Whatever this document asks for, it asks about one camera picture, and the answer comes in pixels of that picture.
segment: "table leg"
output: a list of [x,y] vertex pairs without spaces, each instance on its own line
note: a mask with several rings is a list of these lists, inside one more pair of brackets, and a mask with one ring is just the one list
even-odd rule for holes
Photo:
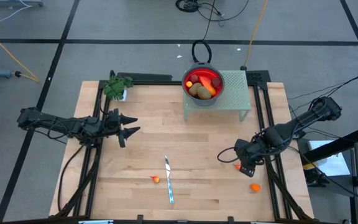
[[246,116],[247,116],[249,110],[245,110],[245,111],[244,111],[244,114],[242,114],[242,112],[243,112],[243,111],[239,110],[239,119],[240,119],[240,121],[243,121],[243,120],[246,118]]
[[183,115],[184,115],[184,117],[185,117],[185,121],[187,121],[187,119],[188,119],[188,117],[189,117],[189,111],[186,110],[186,109],[184,109],[184,110],[183,110]]

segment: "yellow cable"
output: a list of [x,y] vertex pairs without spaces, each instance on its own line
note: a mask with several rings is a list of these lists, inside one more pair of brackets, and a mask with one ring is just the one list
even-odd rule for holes
[[40,82],[40,80],[38,79],[38,77],[36,75],[34,75],[26,66],[24,66],[18,59],[15,58],[15,56],[13,56],[12,53],[10,53],[10,51],[8,51],[7,48],[5,48],[5,46],[3,46],[3,44],[0,43],[0,46],[6,51],[6,53],[9,54],[9,56],[11,56],[11,58],[13,60],[15,60],[22,68],[24,68],[28,73],[30,73],[30,75],[32,75],[34,78],[31,78],[32,80],[36,81],[36,82]]
[[249,45],[248,45],[247,58],[246,58],[246,61],[244,62],[244,66],[245,66],[245,67],[247,66],[249,54],[250,54],[250,52],[251,52],[252,41],[254,41],[254,37],[255,37],[255,34],[256,34],[256,30],[258,29],[260,20],[262,19],[262,16],[263,16],[263,14],[264,14],[264,12],[265,12],[266,5],[267,5],[267,2],[268,2],[268,1],[269,1],[269,0],[265,0],[265,4],[264,4],[264,6],[263,6],[263,8],[262,8],[262,12],[260,12],[258,22],[256,23],[255,29],[254,29],[254,31],[253,31],[253,33],[252,33],[251,40],[250,40]]
[[28,76],[28,75],[20,74],[20,76],[23,76],[23,77],[25,77],[25,78],[29,78],[29,79],[34,80],[34,81],[36,81],[36,82],[39,82],[39,81],[36,80],[35,78],[30,77],[30,76]]

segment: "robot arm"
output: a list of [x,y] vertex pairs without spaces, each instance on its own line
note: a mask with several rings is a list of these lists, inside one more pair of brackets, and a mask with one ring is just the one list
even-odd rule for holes
[[118,109],[109,111],[105,121],[90,116],[66,119],[42,113],[37,108],[21,109],[21,114],[19,119],[17,119],[19,127],[24,130],[28,130],[29,128],[45,128],[48,129],[48,136],[50,131],[56,131],[62,134],[58,137],[50,137],[51,139],[57,139],[63,136],[68,136],[69,138],[74,137],[79,140],[81,145],[90,146],[97,138],[116,135],[119,138],[121,147],[125,147],[125,139],[140,129],[140,127],[122,129],[121,125],[130,124],[135,121],[137,121],[137,118],[130,118],[122,114],[119,115]]
[[241,161],[240,171],[253,177],[256,165],[264,164],[264,156],[273,156],[284,151],[295,134],[316,121],[334,121],[341,116],[342,108],[331,98],[313,100],[309,110],[286,124],[277,124],[256,134],[251,142],[238,139],[234,145]]

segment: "orange carrot piece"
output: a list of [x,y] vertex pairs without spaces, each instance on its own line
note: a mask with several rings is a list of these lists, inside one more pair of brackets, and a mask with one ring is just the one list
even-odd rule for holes
[[206,77],[199,77],[199,79],[200,79],[201,84],[211,93],[211,95],[214,96],[216,94],[216,90],[211,85],[211,80]]

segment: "white plant pot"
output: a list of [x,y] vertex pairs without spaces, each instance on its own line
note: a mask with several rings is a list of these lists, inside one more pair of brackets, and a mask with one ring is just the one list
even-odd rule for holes
[[127,98],[127,90],[124,90],[124,93],[122,94],[122,96],[124,97],[122,100],[119,100],[120,102],[125,102],[125,99]]

